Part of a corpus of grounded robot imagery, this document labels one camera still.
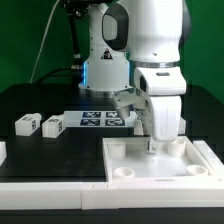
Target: white plastic base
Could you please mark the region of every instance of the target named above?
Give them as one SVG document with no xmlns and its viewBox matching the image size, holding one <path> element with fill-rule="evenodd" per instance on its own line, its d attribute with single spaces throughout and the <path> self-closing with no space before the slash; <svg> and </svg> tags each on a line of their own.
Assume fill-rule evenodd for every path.
<svg viewBox="0 0 224 224">
<path fill-rule="evenodd" d="M 164 144 L 156 154 L 147 153 L 147 138 L 104 139 L 107 182 L 0 183 L 0 209 L 223 207 L 223 164 L 205 142 L 183 140 L 185 154 L 174 157 Z M 111 154 L 116 145 L 122 152 Z M 192 165 L 207 175 L 198 169 L 187 174 Z"/>
</svg>

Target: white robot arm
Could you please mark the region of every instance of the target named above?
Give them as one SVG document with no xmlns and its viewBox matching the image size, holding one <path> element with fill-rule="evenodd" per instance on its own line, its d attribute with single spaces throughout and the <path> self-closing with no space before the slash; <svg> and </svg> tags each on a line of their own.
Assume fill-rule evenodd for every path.
<svg viewBox="0 0 224 224">
<path fill-rule="evenodd" d="M 178 135 L 179 95 L 186 91 L 177 66 L 184 8 L 184 0 L 121 0 L 103 18 L 104 40 L 114 50 L 130 51 L 134 67 L 134 91 L 117 93 L 115 107 L 125 118 L 128 106 L 134 106 L 151 136 L 151 152 L 157 143 L 174 141 Z"/>
</svg>

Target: small white cube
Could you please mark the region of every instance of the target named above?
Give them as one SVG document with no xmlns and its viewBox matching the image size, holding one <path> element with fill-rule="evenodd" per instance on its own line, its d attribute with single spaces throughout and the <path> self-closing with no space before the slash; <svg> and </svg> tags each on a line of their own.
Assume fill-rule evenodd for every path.
<svg viewBox="0 0 224 224">
<path fill-rule="evenodd" d="M 6 146 L 5 142 L 0 142 L 0 166 L 5 161 L 7 155 L 6 155 Z"/>
<path fill-rule="evenodd" d="M 42 124 L 43 137 L 57 138 L 65 130 L 65 116 L 51 116 Z"/>
<path fill-rule="evenodd" d="M 16 135 L 30 136 L 40 127 L 40 121 L 40 114 L 26 114 L 15 122 Z"/>
</svg>

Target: black table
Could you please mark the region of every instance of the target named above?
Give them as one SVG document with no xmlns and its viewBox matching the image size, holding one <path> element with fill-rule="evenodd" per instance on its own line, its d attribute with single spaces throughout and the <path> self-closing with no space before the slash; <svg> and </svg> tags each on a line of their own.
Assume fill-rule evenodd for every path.
<svg viewBox="0 0 224 224">
<path fill-rule="evenodd" d="M 205 140 L 223 161 L 224 106 L 198 86 L 188 86 L 182 101 L 182 117 L 187 121 L 188 138 Z M 105 181 L 102 138 L 133 136 L 132 128 L 68 128 L 57 139 L 43 139 L 41 129 L 29 138 L 15 135 L 14 122 L 27 113 L 41 113 L 44 121 L 51 115 L 63 114 L 66 110 L 114 110 L 110 100 L 80 95 L 70 85 L 14 85 L 0 94 L 0 105 L 0 141 L 7 143 L 7 160 L 0 168 L 0 182 Z M 125 221 L 223 223 L 224 209 L 0 211 L 1 223 L 124 223 Z"/>
</svg>

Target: green wall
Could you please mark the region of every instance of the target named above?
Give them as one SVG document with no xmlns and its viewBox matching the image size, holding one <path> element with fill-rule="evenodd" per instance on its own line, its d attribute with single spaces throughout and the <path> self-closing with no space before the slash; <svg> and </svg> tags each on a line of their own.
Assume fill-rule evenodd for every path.
<svg viewBox="0 0 224 224">
<path fill-rule="evenodd" d="M 56 0 L 1 0 L 0 91 L 28 83 L 46 22 Z M 186 0 L 192 33 L 181 49 L 181 68 L 188 83 L 205 87 L 224 103 L 224 1 Z M 79 41 L 88 57 L 87 19 L 78 22 Z M 35 79 L 71 65 L 72 49 L 64 9 L 58 8 L 42 53 Z"/>
</svg>

